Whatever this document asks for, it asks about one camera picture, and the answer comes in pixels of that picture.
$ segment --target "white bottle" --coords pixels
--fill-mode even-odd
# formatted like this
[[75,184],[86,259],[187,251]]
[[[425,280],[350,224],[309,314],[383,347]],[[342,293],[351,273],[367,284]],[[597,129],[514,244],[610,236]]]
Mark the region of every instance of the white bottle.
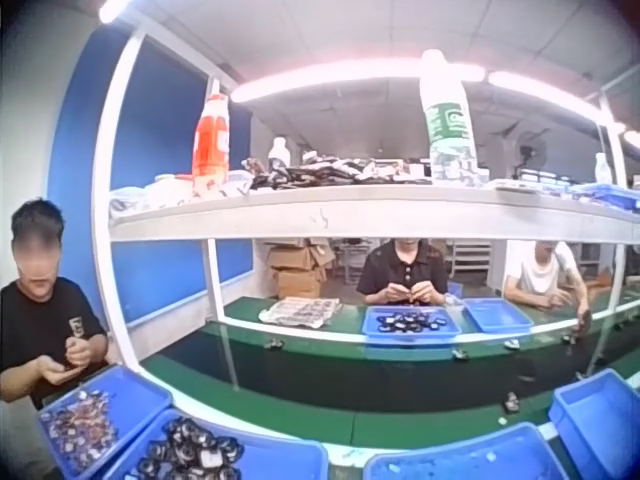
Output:
[[467,95],[440,50],[422,55],[420,100],[429,131],[434,183],[480,184]]
[[269,150],[269,170],[274,167],[286,168],[291,166],[291,152],[287,150],[287,140],[284,137],[273,139],[273,147]]
[[613,183],[611,167],[607,162],[607,156],[602,152],[596,153],[596,182],[609,185]]

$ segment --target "plastic bottle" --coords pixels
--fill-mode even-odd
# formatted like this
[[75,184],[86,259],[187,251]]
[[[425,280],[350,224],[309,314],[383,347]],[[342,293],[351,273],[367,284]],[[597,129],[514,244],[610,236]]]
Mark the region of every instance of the plastic bottle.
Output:
[[229,98],[216,90],[207,99],[193,145],[196,196],[217,192],[229,172]]
[[613,183],[613,173],[609,162],[607,162],[607,156],[600,152],[596,153],[596,182],[597,183]]
[[480,184],[467,95],[439,50],[422,55],[420,100],[427,120],[434,184]]
[[273,146],[269,150],[269,170],[274,168],[286,168],[291,166],[291,153],[287,149],[287,140],[284,137],[273,139]]

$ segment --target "man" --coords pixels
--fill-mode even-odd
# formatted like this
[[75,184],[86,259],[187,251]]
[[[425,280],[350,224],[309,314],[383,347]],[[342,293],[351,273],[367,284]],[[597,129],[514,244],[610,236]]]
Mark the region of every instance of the man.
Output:
[[[558,287],[567,275],[575,295]],[[589,310],[587,287],[564,242],[509,241],[504,297],[514,303],[551,310],[576,305],[578,318]]]
[[358,291],[367,305],[444,305],[448,276],[439,250],[426,240],[391,240],[365,261]]
[[30,396],[37,409],[106,365],[107,337],[78,285],[58,277],[64,221],[51,202],[11,217],[19,278],[0,292],[0,399]]

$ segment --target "hand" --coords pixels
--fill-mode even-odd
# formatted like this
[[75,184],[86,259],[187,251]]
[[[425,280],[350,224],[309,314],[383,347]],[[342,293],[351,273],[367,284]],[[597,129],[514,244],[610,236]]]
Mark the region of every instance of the hand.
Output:
[[589,311],[589,302],[582,301],[578,304],[578,319],[583,319],[585,313]]
[[429,281],[416,283],[411,288],[412,302],[417,300],[422,303],[432,303],[439,295],[433,284]]
[[409,289],[404,285],[390,283],[382,293],[387,302],[399,302],[408,299],[411,292],[409,292]]
[[91,345],[89,342],[76,337],[67,338],[67,360],[76,367],[86,367],[91,362]]
[[570,293],[564,290],[556,290],[550,295],[545,295],[543,299],[543,308],[554,309],[564,307],[565,305],[571,305],[573,303],[573,297]]
[[72,370],[66,370],[64,365],[54,361],[48,355],[42,355],[36,360],[38,373],[51,385],[62,385],[69,380],[75,378],[85,367],[77,367]]

